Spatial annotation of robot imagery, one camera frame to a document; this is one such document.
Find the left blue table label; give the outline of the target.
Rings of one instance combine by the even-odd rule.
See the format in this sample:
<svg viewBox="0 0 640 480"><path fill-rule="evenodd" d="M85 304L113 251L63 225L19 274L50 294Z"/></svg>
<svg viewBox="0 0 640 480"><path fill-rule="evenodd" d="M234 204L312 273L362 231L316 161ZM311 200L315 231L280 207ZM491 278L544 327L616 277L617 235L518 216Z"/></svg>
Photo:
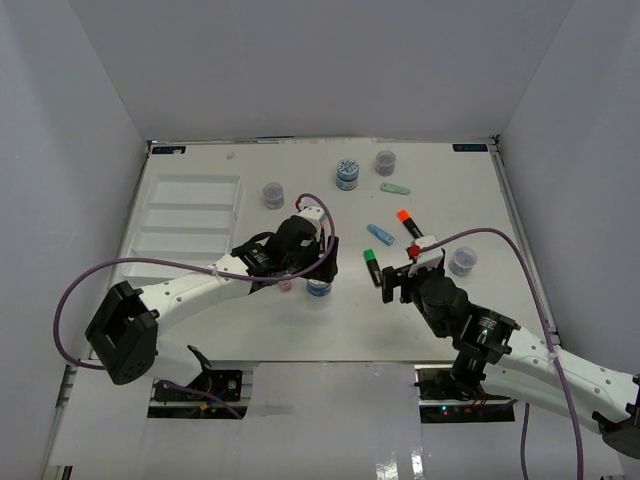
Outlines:
<svg viewBox="0 0 640 480"><path fill-rule="evenodd" d="M151 149L152 155L182 155L186 152L185 146L154 146Z"/></svg>

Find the white compartment tray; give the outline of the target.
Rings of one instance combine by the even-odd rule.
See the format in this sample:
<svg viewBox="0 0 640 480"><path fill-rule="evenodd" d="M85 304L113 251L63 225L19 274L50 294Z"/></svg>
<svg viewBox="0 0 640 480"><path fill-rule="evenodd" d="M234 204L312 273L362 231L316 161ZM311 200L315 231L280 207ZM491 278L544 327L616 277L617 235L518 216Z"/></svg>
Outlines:
<svg viewBox="0 0 640 480"><path fill-rule="evenodd" d="M241 200L237 175L154 174L120 255L208 267L232 248Z"/></svg>

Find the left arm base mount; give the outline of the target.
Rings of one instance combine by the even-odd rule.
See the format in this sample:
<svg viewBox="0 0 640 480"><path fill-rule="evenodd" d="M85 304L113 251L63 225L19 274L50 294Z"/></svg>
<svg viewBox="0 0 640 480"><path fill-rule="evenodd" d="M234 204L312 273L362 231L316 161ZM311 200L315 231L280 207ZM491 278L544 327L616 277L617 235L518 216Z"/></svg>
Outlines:
<svg viewBox="0 0 640 480"><path fill-rule="evenodd" d="M247 412L244 395L246 372L214 365L192 345L187 346L196 362L196 376L188 384L159 379L149 407L151 418L234 419Z"/></svg>

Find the blue stapler case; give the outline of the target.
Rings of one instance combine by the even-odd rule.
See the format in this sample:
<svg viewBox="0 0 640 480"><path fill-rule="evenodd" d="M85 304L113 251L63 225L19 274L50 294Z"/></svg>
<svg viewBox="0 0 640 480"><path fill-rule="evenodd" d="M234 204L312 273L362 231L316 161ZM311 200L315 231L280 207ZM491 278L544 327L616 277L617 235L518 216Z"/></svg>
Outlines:
<svg viewBox="0 0 640 480"><path fill-rule="evenodd" d="M387 246L391 246L395 242L395 238L391 234L378 227L377 225L368 224L367 231Z"/></svg>

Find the blue table label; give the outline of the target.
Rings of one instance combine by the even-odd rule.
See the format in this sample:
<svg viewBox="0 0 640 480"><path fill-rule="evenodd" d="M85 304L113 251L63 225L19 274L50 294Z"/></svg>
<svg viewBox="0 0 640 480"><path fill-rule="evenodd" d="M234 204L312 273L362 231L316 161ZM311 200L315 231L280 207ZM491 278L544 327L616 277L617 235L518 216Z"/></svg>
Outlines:
<svg viewBox="0 0 640 480"><path fill-rule="evenodd" d="M152 155L182 155L186 152L185 146L154 146L151 149Z"/></svg>
<svg viewBox="0 0 640 480"><path fill-rule="evenodd" d="M488 146L483 143L454 143L452 145L454 152L487 152Z"/></svg>

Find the green cap black highlighter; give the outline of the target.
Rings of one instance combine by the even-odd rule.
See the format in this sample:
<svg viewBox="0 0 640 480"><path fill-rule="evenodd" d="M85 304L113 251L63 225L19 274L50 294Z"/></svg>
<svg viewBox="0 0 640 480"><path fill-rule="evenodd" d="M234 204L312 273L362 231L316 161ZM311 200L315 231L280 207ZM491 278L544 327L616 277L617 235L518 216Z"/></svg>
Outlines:
<svg viewBox="0 0 640 480"><path fill-rule="evenodd" d="M379 266L374 250L373 249L364 250L363 258L374 286L376 288L381 287L383 283L382 270Z"/></svg>

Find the clear jar of clips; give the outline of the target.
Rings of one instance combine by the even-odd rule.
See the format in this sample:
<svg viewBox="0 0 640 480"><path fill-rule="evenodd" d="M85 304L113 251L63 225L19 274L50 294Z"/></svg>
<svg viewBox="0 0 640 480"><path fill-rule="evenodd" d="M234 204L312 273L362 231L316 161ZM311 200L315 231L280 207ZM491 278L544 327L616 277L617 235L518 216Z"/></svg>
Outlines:
<svg viewBox="0 0 640 480"><path fill-rule="evenodd" d="M277 210L284 206L284 188L278 182L270 182L263 187L263 203L268 209Z"/></svg>

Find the orange cap black highlighter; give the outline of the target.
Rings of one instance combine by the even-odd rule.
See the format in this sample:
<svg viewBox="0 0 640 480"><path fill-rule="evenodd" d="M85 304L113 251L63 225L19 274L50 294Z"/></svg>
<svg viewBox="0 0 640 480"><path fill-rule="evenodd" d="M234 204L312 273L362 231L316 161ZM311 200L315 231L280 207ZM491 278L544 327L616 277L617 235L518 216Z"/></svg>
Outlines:
<svg viewBox="0 0 640 480"><path fill-rule="evenodd" d="M397 212L396 216L414 240L424 236L423 232L408 211L400 210Z"/></svg>

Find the right blue table label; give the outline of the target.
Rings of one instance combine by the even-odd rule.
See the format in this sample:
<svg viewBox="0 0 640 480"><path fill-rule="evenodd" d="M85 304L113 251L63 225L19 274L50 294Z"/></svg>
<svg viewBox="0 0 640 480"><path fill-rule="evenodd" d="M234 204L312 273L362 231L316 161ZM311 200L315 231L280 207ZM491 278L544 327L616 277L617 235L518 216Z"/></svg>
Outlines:
<svg viewBox="0 0 640 480"><path fill-rule="evenodd" d="M483 143L454 143L452 145L454 152L487 152L488 146Z"/></svg>

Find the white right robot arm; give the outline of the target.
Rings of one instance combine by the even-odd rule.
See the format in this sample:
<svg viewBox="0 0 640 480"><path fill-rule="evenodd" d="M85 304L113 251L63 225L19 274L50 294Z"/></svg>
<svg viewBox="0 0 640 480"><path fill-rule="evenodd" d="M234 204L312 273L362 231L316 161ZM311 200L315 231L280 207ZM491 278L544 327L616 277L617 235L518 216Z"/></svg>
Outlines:
<svg viewBox="0 0 640 480"><path fill-rule="evenodd" d="M451 340L458 355L446 383L459 396L490 393L575 416L607 446L638 458L638 376L596 365L471 303L442 267L387 267L381 276L383 302L414 305L436 337Z"/></svg>

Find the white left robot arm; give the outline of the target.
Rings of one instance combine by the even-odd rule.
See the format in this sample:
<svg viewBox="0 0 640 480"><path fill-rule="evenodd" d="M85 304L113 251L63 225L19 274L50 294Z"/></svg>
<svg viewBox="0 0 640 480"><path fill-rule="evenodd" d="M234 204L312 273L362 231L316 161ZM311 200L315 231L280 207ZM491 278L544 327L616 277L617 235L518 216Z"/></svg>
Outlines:
<svg viewBox="0 0 640 480"><path fill-rule="evenodd" d="M194 345L174 345L165 334L217 304L280 282L297 277L332 282L338 246L333 232L300 212L204 272L139 288L127 281L112 286L85 336L114 384L149 376L177 384L188 398L202 398L211 387L210 361Z"/></svg>

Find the pink stapler case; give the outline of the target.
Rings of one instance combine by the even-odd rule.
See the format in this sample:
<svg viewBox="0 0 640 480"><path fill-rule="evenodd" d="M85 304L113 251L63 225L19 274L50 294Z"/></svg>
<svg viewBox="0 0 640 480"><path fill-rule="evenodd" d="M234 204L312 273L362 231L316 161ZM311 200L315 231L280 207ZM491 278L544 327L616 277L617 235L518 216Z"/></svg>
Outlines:
<svg viewBox="0 0 640 480"><path fill-rule="evenodd" d="M292 288L290 281L282 281L278 284L278 288L281 292L289 292Z"/></svg>

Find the blue lidded jar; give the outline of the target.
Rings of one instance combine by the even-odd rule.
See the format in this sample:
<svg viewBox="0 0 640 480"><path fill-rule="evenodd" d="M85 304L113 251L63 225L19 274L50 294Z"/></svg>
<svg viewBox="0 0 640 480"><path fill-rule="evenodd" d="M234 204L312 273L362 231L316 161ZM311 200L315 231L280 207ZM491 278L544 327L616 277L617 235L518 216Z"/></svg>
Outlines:
<svg viewBox="0 0 640 480"><path fill-rule="evenodd" d="M360 173L359 163L351 158L344 158L336 165L336 186L343 191L354 190L358 185Z"/></svg>
<svg viewBox="0 0 640 480"><path fill-rule="evenodd" d="M332 284L321 280L308 279L306 288L310 295L315 297L324 297L331 292Z"/></svg>

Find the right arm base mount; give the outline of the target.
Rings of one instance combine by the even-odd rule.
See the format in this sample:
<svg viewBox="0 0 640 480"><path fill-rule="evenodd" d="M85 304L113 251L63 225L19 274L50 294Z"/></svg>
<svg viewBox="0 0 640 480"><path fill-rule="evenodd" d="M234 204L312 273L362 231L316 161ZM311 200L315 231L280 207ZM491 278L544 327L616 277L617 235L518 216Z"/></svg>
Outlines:
<svg viewBox="0 0 640 480"><path fill-rule="evenodd" d="M415 371L420 421L423 425L512 423L516 401L487 393L465 393L449 368L420 366Z"/></svg>

